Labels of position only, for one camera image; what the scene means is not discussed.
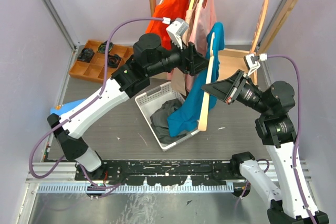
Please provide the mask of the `teal blue t shirt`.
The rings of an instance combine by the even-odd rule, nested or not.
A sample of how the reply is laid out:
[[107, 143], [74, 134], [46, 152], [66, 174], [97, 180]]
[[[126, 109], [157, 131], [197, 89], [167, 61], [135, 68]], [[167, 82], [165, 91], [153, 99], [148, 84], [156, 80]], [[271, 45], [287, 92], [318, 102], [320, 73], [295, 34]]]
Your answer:
[[[209, 59], [209, 51], [214, 54], [213, 70], [211, 82], [216, 82], [219, 77], [219, 58], [218, 52], [225, 47], [224, 26], [221, 22], [216, 22], [207, 35], [206, 59]], [[173, 112], [168, 118], [169, 134], [176, 137], [184, 131], [192, 131], [198, 126], [201, 115], [204, 91], [201, 87], [206, 83], [207, 69], [201, 71], [194, 81], [193, 87], [189, 92], [185, 102], [180, 108]]]

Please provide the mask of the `dark grey t shirt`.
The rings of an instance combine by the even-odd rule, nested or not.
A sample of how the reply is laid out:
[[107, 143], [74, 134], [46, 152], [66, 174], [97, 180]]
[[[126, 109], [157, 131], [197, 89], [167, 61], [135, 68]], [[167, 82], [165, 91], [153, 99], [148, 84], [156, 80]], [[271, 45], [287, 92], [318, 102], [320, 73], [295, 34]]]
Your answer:
[[167, 118], [182, 106], [178, 99], [165, 101], [151, 116], [151, 127], [161, 144], [172, 144], [186, 136], [182, 131], [178, 136], [171, 137]]

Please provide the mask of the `pink t shirt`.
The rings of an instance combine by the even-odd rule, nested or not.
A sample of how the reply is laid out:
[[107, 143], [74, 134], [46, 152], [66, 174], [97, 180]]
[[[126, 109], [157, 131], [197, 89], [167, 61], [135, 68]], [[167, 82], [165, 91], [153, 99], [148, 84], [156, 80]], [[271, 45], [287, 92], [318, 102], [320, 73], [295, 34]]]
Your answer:
[[[194, 11], [192, 32], [188, 42], [192, 42], [196, 50], [201, 53], [202, 56], [205, 56], [207, 52], [207, 35], [216, 22], [214, 0], [207, 0], [205, 8], [197, 3]], [[169, 73], [167, 77], [170, 81], [172, 80], [173, 71]], [[191, 90], [195, 79], [195, 77], [186, 74], [187, 94]]]

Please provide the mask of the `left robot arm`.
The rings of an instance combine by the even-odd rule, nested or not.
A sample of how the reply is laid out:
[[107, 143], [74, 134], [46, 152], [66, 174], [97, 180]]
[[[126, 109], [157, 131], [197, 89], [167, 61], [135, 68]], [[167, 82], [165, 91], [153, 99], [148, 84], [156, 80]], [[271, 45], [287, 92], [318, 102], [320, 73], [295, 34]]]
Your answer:
[[97, 152], [83, 140], [84, 132], [111, 109], [149, 86], [152, 76], [175, 68], [194, 76], [206, 69], [208, 62], [192, 42], [167, 50], [157, 34], [142, 35], [133, 45], [133, 55], [99, 90], [67, 113], [53, 113], [47, 118], [65, 158], [79, 163], [93, 180], [101, 179], [105, 167]]

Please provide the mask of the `orange wavy metal hanger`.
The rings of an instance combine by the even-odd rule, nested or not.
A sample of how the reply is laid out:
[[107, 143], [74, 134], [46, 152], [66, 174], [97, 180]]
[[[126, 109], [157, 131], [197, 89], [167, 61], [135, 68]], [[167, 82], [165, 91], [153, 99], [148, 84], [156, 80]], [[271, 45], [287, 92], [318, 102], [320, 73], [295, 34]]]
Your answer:
[[269, 0], [264, 0], [263, 1], [261, 11], [260, 11], [260, 15], [259, 15], [259, 18], [258, 18], [258, 22], [257, 22], [257, 25], [256, 25], [256, 30], [254, 32], [254, 37], [253, 37], [251, 47], [250, 47], [250, 51], [249, 51], [250, 54], [256, 52], [256, 47], [257, 47], [259, 37], [261, 35], [262, 29], [263, 29], [263, 26], [264, 26], [264, 22], [265, 22], [265, 19], [266, 19], [266, 15], [267, 15], [268, 4], [269, 4]]

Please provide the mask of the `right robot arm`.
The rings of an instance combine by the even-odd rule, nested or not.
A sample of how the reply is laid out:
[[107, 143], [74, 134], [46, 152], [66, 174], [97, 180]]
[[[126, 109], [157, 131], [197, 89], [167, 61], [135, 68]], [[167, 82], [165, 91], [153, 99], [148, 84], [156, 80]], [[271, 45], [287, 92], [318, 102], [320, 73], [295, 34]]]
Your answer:
[[256, 131], [266, 146], [275, 168], [276, 185], [259, 167], [250, 152], [234, 154], [230, 172], [237, 179], [245, 178], [255, 188], [267, 209], [270, 223], [329, 223], [328, 215], [317, 208], [312, 199], [295, 151], [297, 133], [288, 111], [295, 106], [293, 87], [274, 82], [266, 91], [254, 85], [242, 70], [226, 80], [205, 84], [202, 90], [218, 100], [235, 101], [260, 113]]

